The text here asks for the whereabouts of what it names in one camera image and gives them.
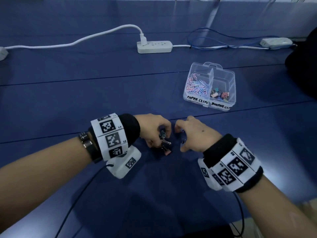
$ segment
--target person's left hand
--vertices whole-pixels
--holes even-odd
[[[148,147],[161,147],[162,140],[159,138],[159,126],[165,126],[166,137],[172,132],[172,125],[161,115],[143,114],[134,116],[140,124],[140,137],[146,140]]]

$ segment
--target white wrist-mounted device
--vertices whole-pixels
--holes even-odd
[[[208,168],[204,158],[198,159],[198,165],[210,188],[235,191],[256,174],[261,163],[241,139],[237,138],[232,150],[216,165]]]
[[[128,145],[128,140],[120,118],[113,113],[91,121],[96,135],[100,152],[107,169],[113,176],[121,179],[141,158],[141,152],[134,146]]]

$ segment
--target black cable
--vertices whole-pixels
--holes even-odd
[[[60,228],[58,229],[58,232],[56,233],[55,238],[58,237],[58,235],[59,235],[59,233],[61,232],[61,229],[63,228],[63,226],[64,226],[64,224],[65,224],[65,222],[66,222],[66,220],[67,220],[67,218],[68,218],[68,216],[69,216],[69,214],[70,214],[70,212],[71,212],[72,209],[75,207],[75,205],[76,205],[77,201],[79,200],[79,198],[81,197],[81,195],[84,193],[84,191],[87,189],[87,187],[88,187],[88,186],[90,185],[90,183],[93,181],[93,179],[97,176],[97,174],[99,174],[100,171],[102,171],[105,167],[108,167],[108,166],[113,167],[113,164],[105,165],[105,166],[103,166],[100,170],[98,170],[98,172],[95,173],[95,175],[89,180],[89,182],[86,184],[86,186],[82,189],[82,191],[80,192],[80,194],[77,196],[76,200],[74,201],[74,203],[73,203],[72,206],[70,207],[69,211],[67,212],[67,214],[66,214],[66,216],[65,216],[65,218],[64,218],[64,220],[63,220],[63,222],[61,223]]]
[[[237,196],[237,194],[235,192],[233,192],[235,198],[237,199],[238,201],[238,204],[239,204],[239,208],[240,208],[240,212],[241,212],[241,218],[242,218],[242,228],[241,228],[241,232],[238,231],[238,229],[235,227],[234,224],[232,224],[234,226],[234,228],[236,228],[236,230],[238,231],[239,235],[236,236],[236,235],[233,235],[234,237],[242,237],[243,235],[243,232],[244,232],[244,213],[243,213],[243,209],[242,209],[242,205],[241,205],[241,202],[239,200],[239,197]]]

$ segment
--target blue table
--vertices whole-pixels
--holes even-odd
[[[139,25],[148,40],[186,44],[189,32],[205,26],[215,9],[211,28],[234,36],[300,37],[317,25],[312,3],[0,0],[0,6],[5,7],[1,46],[68,43],[128,23]],[[194,115],[248,144],[266,176],[292,201],[317,196],[317,104],[286,73],[290,49],[179,47],[168,54],[140,55],[138,40],[136,30],[123,29],[73,47],[10,51],[0,62],[0,166],[72,138],[104,114],[161,114],[173,124]],[[182,98],[190,65],[206,61],[236,73],[237,103],[229,112]],[[239,220],[233,194],[208,189],[196,161],[201,154],[182,154],[174,134],[171,140],[175,147],[167,157],[137,140],[140,161],[122,180],[100,173],[60,237],[175,237]],[[89,165],[1,236],[53,237],[102,165]]]

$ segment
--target plastic organizer box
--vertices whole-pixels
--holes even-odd
[[[194,62],[189,70],[183,98],[186,101],[228,111],[236,103],[235,73],[216,63]]]

